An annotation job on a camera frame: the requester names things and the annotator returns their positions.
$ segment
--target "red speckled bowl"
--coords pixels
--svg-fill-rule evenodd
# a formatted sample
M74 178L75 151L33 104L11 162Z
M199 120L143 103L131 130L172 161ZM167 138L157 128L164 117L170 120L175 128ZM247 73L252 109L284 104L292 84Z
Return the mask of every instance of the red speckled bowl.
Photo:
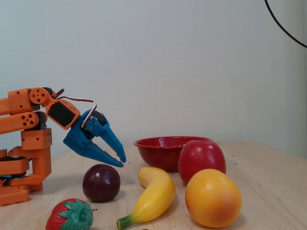
M208 140L201 137L157 137L138 140L138 147L143 160L151 167L167 172L178 172L179 155L183 146L190 140Z

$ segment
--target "yellow banana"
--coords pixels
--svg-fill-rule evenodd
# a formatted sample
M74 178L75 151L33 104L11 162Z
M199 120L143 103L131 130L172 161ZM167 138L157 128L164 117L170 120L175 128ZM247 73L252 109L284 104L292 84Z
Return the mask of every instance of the yellow banana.
M160 217L174 201L176 186L164 170L144 167L139 170L138 178L146 189L134 210L126 217L117 220L119 230L134 223L144 223Z

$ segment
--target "table surface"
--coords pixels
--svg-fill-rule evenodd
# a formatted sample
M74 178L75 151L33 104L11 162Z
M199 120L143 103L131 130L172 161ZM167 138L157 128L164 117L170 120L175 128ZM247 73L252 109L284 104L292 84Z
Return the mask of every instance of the table surface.
M307 160L254 141L220 142L227 175L238 185L243 199L241 215L226 230L306 230ZM30 194L25 203L0 207L0 229L43 230L53 207L67 198L86 200L94 212L92 230L116 230L116 220L132 211L144 189L138 169L147 166L135 146L125 148L127 162L117 168L121 189L111 202L92 203L82 192L84 173L99 162L66 151L52 159L52 174L44 189ZM127 229L200 230L185 205L185 187L178 173L171 174L177 195L160 218Z

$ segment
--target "strawberry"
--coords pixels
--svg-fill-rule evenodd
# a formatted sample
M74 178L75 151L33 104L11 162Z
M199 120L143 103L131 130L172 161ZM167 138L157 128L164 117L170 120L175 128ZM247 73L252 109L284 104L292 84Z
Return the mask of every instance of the strawberry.
M67 199L53 208L46 230L90 230L93 221L93 211L87 202Z

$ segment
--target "apple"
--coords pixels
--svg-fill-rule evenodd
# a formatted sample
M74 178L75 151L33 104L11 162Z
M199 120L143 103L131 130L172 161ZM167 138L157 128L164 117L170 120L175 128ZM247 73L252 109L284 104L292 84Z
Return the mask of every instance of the apple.
M120 176L116 169L107 164L97 164L84 175L84 195L93 202L114 199L120 190Z
M187 185L190 179L204 169L216 169L226 174L226 161L221 148L213 141L191 140L182 148L178 171Z

